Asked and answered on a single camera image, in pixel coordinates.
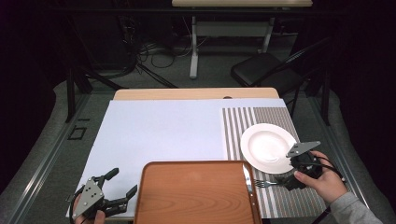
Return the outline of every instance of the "fork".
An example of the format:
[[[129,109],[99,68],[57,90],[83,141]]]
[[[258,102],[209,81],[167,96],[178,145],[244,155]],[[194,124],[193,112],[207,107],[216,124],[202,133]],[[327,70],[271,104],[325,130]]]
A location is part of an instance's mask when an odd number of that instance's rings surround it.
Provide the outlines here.
[[[273,186],[273,185],[280,185],[280,183],[271,182],[271,181],[268,181],[268,180],[257,180],[257,179],[254,179],[253,182],[254,182],[254,185],[256,187],[259,187],[259,188],[268,188],[268,187]]]

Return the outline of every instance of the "gray sleeve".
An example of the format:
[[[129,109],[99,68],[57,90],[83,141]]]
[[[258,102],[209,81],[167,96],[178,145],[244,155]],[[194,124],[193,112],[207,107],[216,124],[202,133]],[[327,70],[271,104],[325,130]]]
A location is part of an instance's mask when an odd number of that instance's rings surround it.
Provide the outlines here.
[[[370,209],[351,192],[330,204],[332,215],[338,223],[382,223]]]

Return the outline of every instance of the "black chair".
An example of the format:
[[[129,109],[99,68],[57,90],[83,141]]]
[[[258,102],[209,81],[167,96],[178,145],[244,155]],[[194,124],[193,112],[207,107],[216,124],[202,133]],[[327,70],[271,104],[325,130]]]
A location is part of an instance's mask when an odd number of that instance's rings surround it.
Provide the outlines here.
[[[258,54],[234,65],[231,69],[231,76],[243,87],[273,87],[280,97],[295,90],[294,98],[286,103],[288,105],[293,102],[290,111],[292,117],[300,87],[306,80],[325,69],[319,56],[330,41],[331,38],[326,37],[292,54],[283,62],[271,53]]]

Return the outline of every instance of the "white desk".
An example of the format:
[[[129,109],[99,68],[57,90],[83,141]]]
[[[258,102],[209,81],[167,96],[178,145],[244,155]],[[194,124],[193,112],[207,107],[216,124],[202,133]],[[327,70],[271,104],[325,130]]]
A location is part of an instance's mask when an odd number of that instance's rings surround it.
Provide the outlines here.
[[[311,7],[311,0],[173,0],[173,7]],[[262,49],[266,52],[275,18],[255,22],[208,22],[192,17],[192,55],[190,78],[198,76],[197,36],[264,36]]]

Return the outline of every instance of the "robotic hand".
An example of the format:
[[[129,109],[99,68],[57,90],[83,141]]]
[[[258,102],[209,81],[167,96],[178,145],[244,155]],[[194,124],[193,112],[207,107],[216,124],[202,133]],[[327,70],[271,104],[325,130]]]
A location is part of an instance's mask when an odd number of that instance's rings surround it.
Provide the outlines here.
[[[128,201],[134,197],[137,192],[137,185],[131,188],[125,198],[117,200],[107,200],[102,192],[102,187],[105,180],[110,180],[113,176],[119,173],[119,168],[114,168],[106,175],[99,177],[91,177],[87,183],[82,186],[73,197],[69,208],[69,221],[71,224],[75,223],[77,217],[83,215],[87,219],[94,219],[97,210],[105,212],[106,217],[111,217],[116,214],[125,213],[128,206]],[[78,201],[76,210],[73,212],[73,205],[77,196],[81,194],[81,198]]]
[[[322,164],[320,160],[310,152],[312,148],[317,147],[318,145],[320,145],[319,141],[294,144],[286,155],[286,157],[290,158],[291,166],[315,179],[318,179],[322,175],[322,167],[326,167],[333,170],[342,179],[344,179],[340,172],[334,168],[334,165],[331,167]],[[285,178],[278,178],[277,181],[288,190],[304,189],[306,187],[306,184],[298,181],[294,175],[290,175]]]

